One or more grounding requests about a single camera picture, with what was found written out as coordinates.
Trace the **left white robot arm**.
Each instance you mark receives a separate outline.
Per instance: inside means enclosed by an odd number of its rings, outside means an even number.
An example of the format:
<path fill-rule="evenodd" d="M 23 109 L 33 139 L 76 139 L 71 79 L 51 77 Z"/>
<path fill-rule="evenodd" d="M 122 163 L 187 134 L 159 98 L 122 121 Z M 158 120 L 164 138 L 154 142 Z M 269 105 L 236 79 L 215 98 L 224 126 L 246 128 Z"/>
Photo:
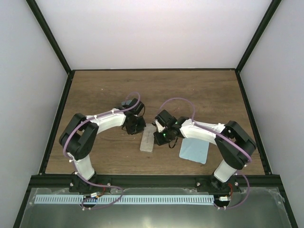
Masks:
<path fill-rule="evenodd" d="M 97 186 L 89 156 L 96 136 L 114 127 L 125 128 L 129 135 L 134 135 L 141 133 L 146 123 L 137 112 L 123 112 L 117 108 L 98 115 L 85 116 L 77 113 L 59 138 L 64 155 L 71 160 L 76 173 L 82 177 L 80 186 L 87 192 L 93 191 Z"/>

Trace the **light blue cloth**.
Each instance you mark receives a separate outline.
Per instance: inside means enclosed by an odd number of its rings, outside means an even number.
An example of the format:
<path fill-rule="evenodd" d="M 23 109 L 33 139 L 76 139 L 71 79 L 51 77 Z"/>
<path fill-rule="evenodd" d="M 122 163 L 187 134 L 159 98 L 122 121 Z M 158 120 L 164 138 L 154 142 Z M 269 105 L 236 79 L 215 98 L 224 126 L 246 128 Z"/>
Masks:
<path fill-rule="evenodd" d="M 207 141 L 185 138 L 182 140 L 179 157 L 192 162 L 205 164 L 207 161 L 209 143 Z"/>

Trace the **blue-grey glasses case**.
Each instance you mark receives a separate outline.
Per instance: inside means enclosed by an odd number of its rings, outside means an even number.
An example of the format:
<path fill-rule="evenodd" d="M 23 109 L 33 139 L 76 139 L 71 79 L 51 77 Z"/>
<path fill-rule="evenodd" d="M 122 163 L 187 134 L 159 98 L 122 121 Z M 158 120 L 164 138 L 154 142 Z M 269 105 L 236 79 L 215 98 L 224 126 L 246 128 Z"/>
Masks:
<path fill-rule="evenodd" d="M 131 102 L 132 102 L 132 100 L 126 100 L 126 101 L 121 102 L 121 105 L 122 106 L 129 105 Z"/>

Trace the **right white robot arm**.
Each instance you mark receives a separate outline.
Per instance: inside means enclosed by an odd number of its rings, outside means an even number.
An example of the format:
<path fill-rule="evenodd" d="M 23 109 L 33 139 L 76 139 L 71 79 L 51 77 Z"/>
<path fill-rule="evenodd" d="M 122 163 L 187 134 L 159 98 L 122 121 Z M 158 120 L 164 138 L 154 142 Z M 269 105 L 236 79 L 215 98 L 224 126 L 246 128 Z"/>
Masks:
<path fill-rule="evenodd" d="M 228 180 L 252 162 L 251 156 L 257 148 L 254 140 L 235 121 L 209 124 L 186 117 L 157 116 L 155 126 L 156 145 L 170 144 L 182 138 L 203 140 L 218 147 L 223 160 L 212 174 L 211 185 L 216 191 L 223 191 L 228 186 Z"/>

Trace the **light grey glasses case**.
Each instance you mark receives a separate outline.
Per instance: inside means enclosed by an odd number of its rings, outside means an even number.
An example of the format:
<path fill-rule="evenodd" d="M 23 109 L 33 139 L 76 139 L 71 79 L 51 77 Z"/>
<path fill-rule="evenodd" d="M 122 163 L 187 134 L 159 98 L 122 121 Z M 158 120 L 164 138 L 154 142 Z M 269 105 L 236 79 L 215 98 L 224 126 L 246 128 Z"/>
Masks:
<path fill-rule="evenodd" d="M 152 153 L 154 147 L 154 132 L 156 128 L 153 124 L 148 123 L 143 131 L 140 144 L 140 151 Z"/>

